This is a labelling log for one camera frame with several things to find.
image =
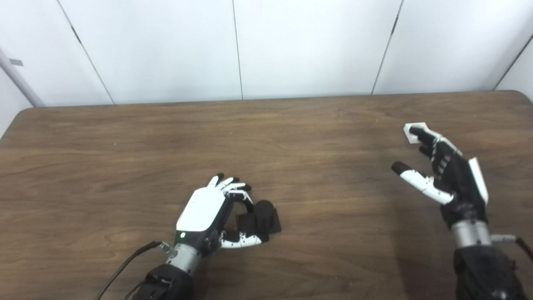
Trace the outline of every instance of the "wood grain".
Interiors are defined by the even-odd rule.
[[[151,240],[172,241],[192,192],[223,171],[278,208],[283,231],[220,250],[198,299],[453,299],[454,243],[404,123],[425,121],[481,163],[493,233],[533,243],[533,106],[517,92],[405,94],[24,110],[0,140],[0,298],[93,299]],[[533,297],[533,267],[516,246]],[[137,258],[105,299],[151,268]]]

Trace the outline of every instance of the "white wall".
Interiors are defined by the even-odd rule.
[[[0,6],[0,49],[45,106],[112,104],[56,0]]]
[[[235,0],[245,99],[370,94],[400,0]]]
[[[532,0],[0,1],[43,106],[491,90],[533,34]]]
[[[241,99],[231,0],[60,0],[117,104]]]
[[[531,0],[404,0],[374,93],[492,90],[531,34]]]
[[[502,79],[497,90],[517,90],[533,102],[533,43],[524,49],[509,72]]]
[[[15,116],[29,107],[31,107],[30,102],[0,68],[0,138]]]

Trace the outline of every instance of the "black cable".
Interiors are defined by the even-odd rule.
[[[138,287],[140,287],[141,285],[143,285],[145,282],[146,282],[146,281],[143,280],[143,281],[137,283],[137,285],[136,285],[134,288],[132,288],[132,289],[128,292],[128,294],[126,295],[126,297],[124,297],[124,300],[128,300],[128,299],[130,298],[130,296],[133,294],[133,292],[135,292],[135,290],[136,290]]]
[[[529,259],[533,262],[533,252],[531,251],[531,248],[526,244],[526,242],[522,238],[516,238],[516,244],[524,250],[524,252],[529,256]]]
[[[103,296],[103,293],[106,292],[107,288],[109,288],[109,286],[113,283],[113,281],[117,278],[117,276],[122,272],[122,270],[124,270],[124,268],[138,255],[141,255],[143,254],[144,252],[150,250],[150,249],[153,249],[155,247],[158,247],[159,245],[161,245],[163,242],[156,242],[156,241],[152,241],[144,246],[142,246],[141,248],[137,249],[137,251],[135,251],[133,254],[131,254],[130,257],[128,257],[128,259],[122,263],[122,265],[117,269],[117,271],[115,272],[115,274],[113,274],[113,276],[111,276],[111,278],[109,278],[109,280],[106,282],[106,284],[103,286],[103,288],[101,289],[101,291],[98,293],[98,295],[96,296],[96,298],[94,300],[100,300]]]

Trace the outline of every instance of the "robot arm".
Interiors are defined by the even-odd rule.
[[[207,186],[194,191],[176,222],[175,245],[163,244],[169,257],[166,264],[148,273],[133,300],[193,299],[192,275],[202,258],[219,248],[242,248],[267,242],[268,234],[281,231],[272,203],[254,204],[250,186],[239,178],[213,177]],[[238,231],[225,231],[235,203],[247,214],[239,216]]]
[[[458,300],[526,299],[514,265],[492,246],[485,206],[488,192],[476,158],[466,160],[463,153],[441,134],[411,127],[431,160],[434,177],[426,176],[402,162],[392,170],[423,194],[441,204],[441,214],[456,242],[454,269]]]

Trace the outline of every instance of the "silver cylinder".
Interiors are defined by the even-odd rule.
[[[457,248],[476,245],[490,246],[490,235],[487,224],[482,221],[463,220],[451,226]]]
[[[174,246],[174,257],[169,257],[167,264],[171,264],[185,273],[193,274],[201,260],[201,254],[195,248],[186,244],[176,244]]]

